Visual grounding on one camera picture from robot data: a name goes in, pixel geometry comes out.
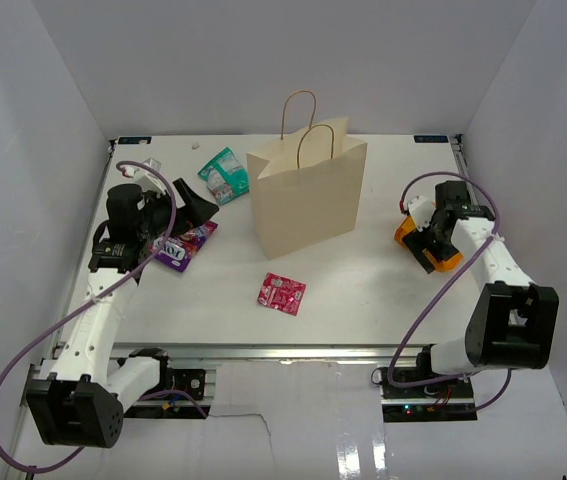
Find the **orange gummy snack bag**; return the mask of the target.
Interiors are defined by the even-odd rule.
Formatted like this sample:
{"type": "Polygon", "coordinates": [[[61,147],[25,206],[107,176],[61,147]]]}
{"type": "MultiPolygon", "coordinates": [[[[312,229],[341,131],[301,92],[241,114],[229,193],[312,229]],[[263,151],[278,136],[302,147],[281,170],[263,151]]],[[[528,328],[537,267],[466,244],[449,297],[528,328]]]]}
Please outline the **orange gummy snack bag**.
{"type": "MultiPolygon", "coordinates": [[[[403,244],[403,237],[405,235],[407,235],[410,232],[407,232],[405,230],[403,230],[401,227],[397,228],[395,234],[394,234],[394,240],[401,245],[402,247],[404,247],[405,249],[407,249],[404,244],[403,244]]],[[[448,272],[448,271],[452,271],[454,270],[461,262],[461,260],[463,259],[463,255],[457,250],[456,254],[449,260],[441,260],[440,263],[440,269],[437,270],[437,272],[448,272]]]]}

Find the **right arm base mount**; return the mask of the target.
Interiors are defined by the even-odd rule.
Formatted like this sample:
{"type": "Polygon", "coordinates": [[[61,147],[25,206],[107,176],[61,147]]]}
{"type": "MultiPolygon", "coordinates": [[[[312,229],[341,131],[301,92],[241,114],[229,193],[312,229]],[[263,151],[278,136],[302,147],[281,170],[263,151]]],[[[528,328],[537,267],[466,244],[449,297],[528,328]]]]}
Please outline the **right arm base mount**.
{"type": "Polygon", "coordinates": [[[387,381],[387,367],[375,368],[371,382],[380,389],[383,422],[432,423],[476,421],[470,380],[399,388],[387,381]]]}

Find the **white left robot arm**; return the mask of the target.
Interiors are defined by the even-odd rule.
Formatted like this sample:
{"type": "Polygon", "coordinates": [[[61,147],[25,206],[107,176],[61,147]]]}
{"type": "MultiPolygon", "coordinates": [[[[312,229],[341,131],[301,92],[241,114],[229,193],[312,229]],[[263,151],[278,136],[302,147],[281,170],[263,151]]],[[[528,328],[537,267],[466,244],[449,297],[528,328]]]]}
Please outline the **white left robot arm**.
{"type": "Polygon", "coordinates": [[[166,351],[134,351],[108,365],[123,313],[140,282],[138,267],[164,232],[185,234],[210,221],[219,208],[196,194],[183,179],[173,183],[183,206],[173,207],[162,189],[135,183],[107,192],[107,219],[95,231],[88,263],[88,308],[48,376],[31,381],[26,401],[47,445],[110,448],[118,440],[127,410],[141,397],[162,399],[174,387],[166,351]]]}

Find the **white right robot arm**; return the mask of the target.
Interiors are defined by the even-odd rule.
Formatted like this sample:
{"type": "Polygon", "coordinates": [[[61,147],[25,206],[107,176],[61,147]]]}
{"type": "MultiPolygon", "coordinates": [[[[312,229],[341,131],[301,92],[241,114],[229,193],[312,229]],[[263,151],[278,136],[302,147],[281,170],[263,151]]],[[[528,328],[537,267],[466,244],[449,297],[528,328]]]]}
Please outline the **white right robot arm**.
{"type": "Polygon", "coordinates": [[[479,297],[464,333],[425,347],[417,357],[416,390],[435,399],[451,377],[483,370],[544,368],[559,308],[556,290],[538,285],[514,260],[498,234],[493,206],[473,202],[463,180],[435,187],[434,198],[402,201],[405,220],[395,232],[428,273],[468,271],[479,297]]]}

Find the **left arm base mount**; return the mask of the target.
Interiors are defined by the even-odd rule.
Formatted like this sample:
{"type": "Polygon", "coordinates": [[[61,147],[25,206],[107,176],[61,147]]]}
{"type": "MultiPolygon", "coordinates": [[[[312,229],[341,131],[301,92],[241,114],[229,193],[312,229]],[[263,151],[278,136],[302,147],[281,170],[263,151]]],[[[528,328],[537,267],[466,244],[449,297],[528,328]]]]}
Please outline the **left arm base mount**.
{"type": "Polygon", "coordinates": [[[196,368],[175,368],[165,350],[158,347],[137,349],[127,357],[117,360],[122,367],[128,359],[148,357],[159,361],[159,383],[148,390],[146,395],[167,390],[167,394],[157,395],[139,405],[132,406],[126,413],[126,418],[136,419],[202,419],[203,416],[190,400],[175,390],[185,392],[202,408],[209,412],[209,406],[203,406],[206,387],[206,371],[196,368]]]}

